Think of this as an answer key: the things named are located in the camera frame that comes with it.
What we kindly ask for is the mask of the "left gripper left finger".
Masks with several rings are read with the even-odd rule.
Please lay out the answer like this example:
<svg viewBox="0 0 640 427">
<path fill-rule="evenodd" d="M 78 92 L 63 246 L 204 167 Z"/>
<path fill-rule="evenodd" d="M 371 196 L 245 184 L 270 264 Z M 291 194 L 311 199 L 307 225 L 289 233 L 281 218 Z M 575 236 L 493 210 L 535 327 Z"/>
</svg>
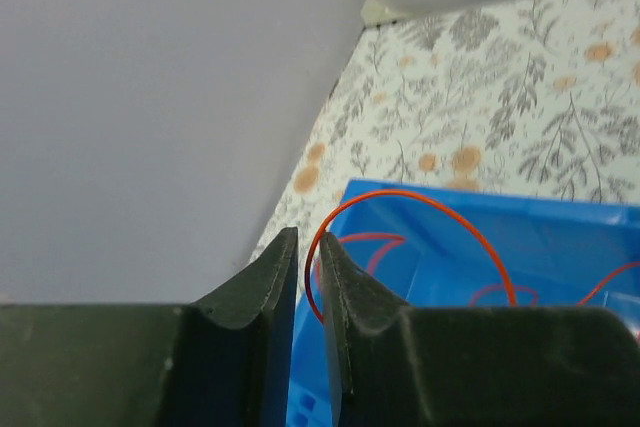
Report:
<svg viewBox="0 0 640 427">
<path fill-rule="evenodd" d="M 188 304 L 8 304 L 5 426 L 282 426 L 298 232 Z"/>
</svg>

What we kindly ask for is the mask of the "blue three-compartment plastic bin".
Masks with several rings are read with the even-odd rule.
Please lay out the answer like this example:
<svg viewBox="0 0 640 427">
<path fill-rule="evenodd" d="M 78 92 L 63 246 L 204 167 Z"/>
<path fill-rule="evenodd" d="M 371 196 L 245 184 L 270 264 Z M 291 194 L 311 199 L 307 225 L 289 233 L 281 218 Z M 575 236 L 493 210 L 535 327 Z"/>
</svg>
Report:
<svg viewBox="0 0 640 427">
<path fill-rule="evenodd" d="M 336 426 L 321 294 L 320 242 L 328 233 L 359 269 L 413 306 L 599 307 L 639 347 L 637 208 L 354 180 L 307 255 L 290 426 Z"/>
</svg>

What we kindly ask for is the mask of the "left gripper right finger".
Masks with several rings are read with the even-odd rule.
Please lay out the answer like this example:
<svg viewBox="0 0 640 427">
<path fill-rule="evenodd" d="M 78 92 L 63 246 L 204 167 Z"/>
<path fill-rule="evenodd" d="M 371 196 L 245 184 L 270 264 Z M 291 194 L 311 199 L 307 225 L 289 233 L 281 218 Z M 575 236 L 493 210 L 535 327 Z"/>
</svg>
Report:
<svg viewBox="0 0 640 427">
<path fill-rule="evenodd" d="M 421 308 L 320 242 L 336 426 L 635 426 L 639 347 L 599 307 Z"/>
</svg>

